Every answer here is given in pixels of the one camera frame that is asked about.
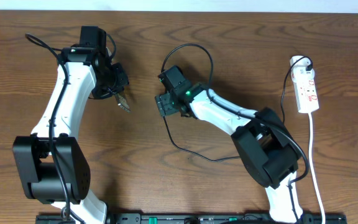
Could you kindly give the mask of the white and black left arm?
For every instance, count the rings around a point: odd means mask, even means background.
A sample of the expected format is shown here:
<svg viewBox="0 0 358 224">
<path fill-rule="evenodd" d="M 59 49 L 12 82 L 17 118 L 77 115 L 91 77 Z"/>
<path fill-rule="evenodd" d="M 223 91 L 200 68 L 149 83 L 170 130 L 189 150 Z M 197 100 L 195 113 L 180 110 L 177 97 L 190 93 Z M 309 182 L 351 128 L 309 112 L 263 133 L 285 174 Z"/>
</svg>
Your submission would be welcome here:
<svg viewBox="0 0 358 224">
<path fill-rule="evenodd" d="M 90 166 L 78 144 L 88 100 L 115 97 L 119 107 L 130 110 L 124 95 L 128 77 L 107 47 L 112 37 L 97 26 L 83 26 L 79 42 L 62 49 L 29 33 L 25 38 L 53 54 L 58 72 L 39 122 L 12 145 L 24 195 L 60 209 L 59 215 L 40 215 L 36 222 L 112 223 L 107 203 L 90 189 Z"/>
</svg>

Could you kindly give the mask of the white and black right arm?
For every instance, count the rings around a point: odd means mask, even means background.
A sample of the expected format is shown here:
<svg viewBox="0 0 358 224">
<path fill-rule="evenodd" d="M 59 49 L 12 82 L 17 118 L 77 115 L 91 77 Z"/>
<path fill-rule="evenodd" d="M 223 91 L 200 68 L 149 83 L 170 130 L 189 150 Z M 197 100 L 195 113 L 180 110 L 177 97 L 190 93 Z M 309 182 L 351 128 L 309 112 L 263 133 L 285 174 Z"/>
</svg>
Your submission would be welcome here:
<svg viewBox="0 0 358 224">
<path fill-rule="evenodd" d="M 303 210 L 295 183 L 298 160 L 305 153 L 270 108 L 245 109 L 217 95 L 207 85 L 192 84 L 176 65 L 158 76 L 165 93 L 155 97 L 162 117 L 180 113 L 213 124 L 230 135 L 249 175 L 267 193 L 275 222 L 298 223 Z"/>
</svg>

